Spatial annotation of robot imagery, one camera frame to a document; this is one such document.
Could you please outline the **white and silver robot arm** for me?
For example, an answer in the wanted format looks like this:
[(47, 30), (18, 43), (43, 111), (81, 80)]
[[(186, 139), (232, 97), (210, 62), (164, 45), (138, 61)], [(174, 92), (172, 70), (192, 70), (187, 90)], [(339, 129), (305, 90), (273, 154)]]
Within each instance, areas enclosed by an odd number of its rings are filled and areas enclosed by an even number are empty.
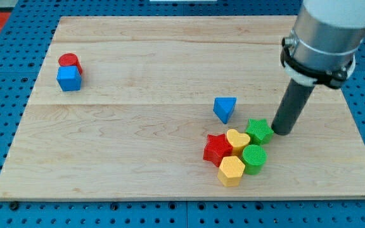
[(281, 41), (281, 64), (301, 86), (340, 88), (365, 37), (365, 0), (304, 0)]

